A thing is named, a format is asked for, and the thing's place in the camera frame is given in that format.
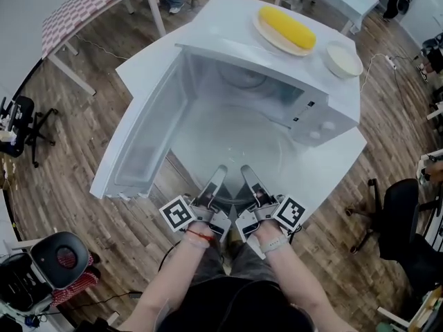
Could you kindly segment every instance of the red checkered cloth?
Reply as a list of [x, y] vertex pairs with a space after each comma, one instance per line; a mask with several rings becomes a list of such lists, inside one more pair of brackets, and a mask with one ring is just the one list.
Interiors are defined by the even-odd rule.
[[[76, 265], [76, 258], [75, 255], [72, 253], [68, 253], [63, 256], [58, 256], [57, 260], [63, 267], [72, 267]], [[94, 260], [91, 256], [91, 253], [89, 253], [88, 266], [92, 266], [93, 263]], [[98, 277], [95, 276], [92, 272], [88, 271], [87, 268], [85, 272], [82, 275], [80, 275], [80, 278], [78, 278], [70, 286], [68, 286], [63, 290], [53, 291], [53, 302], [51, 302], [51, 306], [57, 306], [63, 304], [64, 302], [67, 302], [69, 299], [71, 299], [73, 296], [82, 292], [84, 289], [89, 288], [91, 286], [95, 286], [97, 285], [97, 283], [98, 283]]]
[[86, 270], [82, 275], [80, 275], [80, 278], [78, 278], [66, 289], [53, 291], [53, 302], [51, 302], [51, 306], [63, 304], [72, 297], [76, 296], [78, 293], [81, 293], [84, 289], [95, 286], [97, 283], [98, 278], [92, 272]]
[[68, 0], [43, 21], [42, 59], [88, 19], [94, 19], [115, 0]]

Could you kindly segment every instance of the microwave knob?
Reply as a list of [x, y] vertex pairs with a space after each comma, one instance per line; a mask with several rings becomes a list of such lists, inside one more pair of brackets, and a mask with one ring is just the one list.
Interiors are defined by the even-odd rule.
[[317, 131], [311, 131], [309, 133], [309, 136], [313, 139], [320, 139], [320, 133], [318, 133]]
[[321, 129], [324, 129], [324, 130], [335, 130], [335, 124], [333, 122], [324, 122], [321, 125]]

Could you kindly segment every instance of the black shirt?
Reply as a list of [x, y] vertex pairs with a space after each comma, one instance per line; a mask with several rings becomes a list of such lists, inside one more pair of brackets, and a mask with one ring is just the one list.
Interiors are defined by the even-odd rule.
[[180, 309], [167, 316], [159, 332], [283, 331], [312, 332], [303, 311], [289, 305], [277, 284], [222, 277], [189, 289]]

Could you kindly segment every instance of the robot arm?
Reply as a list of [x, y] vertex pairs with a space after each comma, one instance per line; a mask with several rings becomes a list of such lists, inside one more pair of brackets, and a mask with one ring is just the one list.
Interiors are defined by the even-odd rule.
[[193, 221], [203, 221], [223, 242], [229, 232], [231, 222], [228, 215], [214, 203], [228, 173], [226, 166], [219, 166], [208, 184], [193, 200], [189, 196], [178, 196], [160, 209], [160, 213], [173, 232], [185, 231]]
[[[226, 166], [220, 165], [201, 193], [193, 200], [189, 196], [178, 196], [160, 209], [160, 213], [173, 232], [184, 231], [193, 221], [203, 221], [217, 235], [220, 242], [226, 238], [231, 226], [231, 219], [217, 202], [217, 193], [228, 173]], [[294, 232], [305, 208], [291, 196], [274, 196], [247, 165], [242, 167], [244, 187], [250, 192], [251, 200], [240, 214], [234, 210], [235, 225], [243, 242], [256, 231], [260, 222], [276, 220], [288, 235]], [[232, 200], [232, 206], [238, 201]]]

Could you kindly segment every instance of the yellow corn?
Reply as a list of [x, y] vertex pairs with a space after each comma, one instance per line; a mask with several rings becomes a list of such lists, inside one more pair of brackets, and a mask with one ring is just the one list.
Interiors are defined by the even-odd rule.
[[315, 46], [315, 34], [283, 11], [271, 6], [263, 6], [258, 13], [268, 25], [297, 46], [304, 49], [312, 49]]

